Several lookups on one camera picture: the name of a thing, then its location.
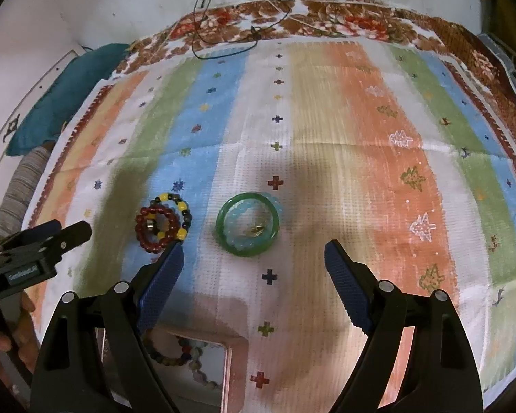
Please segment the green jade bangle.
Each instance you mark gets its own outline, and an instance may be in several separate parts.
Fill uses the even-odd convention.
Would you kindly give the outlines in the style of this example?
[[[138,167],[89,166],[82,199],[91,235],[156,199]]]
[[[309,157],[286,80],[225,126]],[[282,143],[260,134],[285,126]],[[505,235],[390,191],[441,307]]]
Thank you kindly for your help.
[[[261,255],[276,241],[282,217],[283,208],[274,196],[258,192],[237,194],[217,215],[217,242],[231,255]]]

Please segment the striped grey pillow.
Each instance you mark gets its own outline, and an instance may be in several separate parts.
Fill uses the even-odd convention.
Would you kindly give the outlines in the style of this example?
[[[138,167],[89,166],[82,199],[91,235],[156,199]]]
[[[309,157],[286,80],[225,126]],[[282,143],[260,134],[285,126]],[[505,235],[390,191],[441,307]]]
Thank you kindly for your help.
[[[21,230],[35,189],[55,146],[53,141],[37,146],[19,162],[0,205],[0,241]]]

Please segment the teal pillow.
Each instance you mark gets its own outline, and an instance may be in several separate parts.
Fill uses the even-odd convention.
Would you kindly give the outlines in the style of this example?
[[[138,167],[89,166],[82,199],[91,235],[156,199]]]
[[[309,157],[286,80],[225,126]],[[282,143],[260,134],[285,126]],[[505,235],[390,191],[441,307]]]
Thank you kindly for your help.
[[[101,79],[111,76],[128,54],[128,44],[111,43],[73,59],[30,109],[6,148],[9,157],[24,156],[46,142],[56,142]]]

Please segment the metal tin box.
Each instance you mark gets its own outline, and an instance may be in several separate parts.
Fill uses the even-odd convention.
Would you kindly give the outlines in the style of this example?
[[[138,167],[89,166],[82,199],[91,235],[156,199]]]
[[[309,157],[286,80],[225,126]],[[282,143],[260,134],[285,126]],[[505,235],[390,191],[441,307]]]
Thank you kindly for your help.
[[[181,412],[240,412],[245,403],[246,338],[156,325],[143,333],[160,385]]]

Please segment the colourful striped woven cloth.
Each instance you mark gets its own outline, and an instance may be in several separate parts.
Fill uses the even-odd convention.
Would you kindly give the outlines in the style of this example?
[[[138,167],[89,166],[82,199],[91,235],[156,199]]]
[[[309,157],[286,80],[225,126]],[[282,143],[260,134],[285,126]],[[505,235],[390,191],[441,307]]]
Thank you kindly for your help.
[[[261,255],[217,242],[221,207],[283,208]],[[249,343],[242,412],[325,412],[363,347],[323,261],[335,239],[401,290],[446,291],[486,404],[516,376],[516,142],[465,68],[381,41],[266,41],[101,81],[56,143],[26,224],[88,221],[89,242],[31,290],[43,333],[59,296],[106,291],[151,260],[153,198],[193,216],[161,319]]]

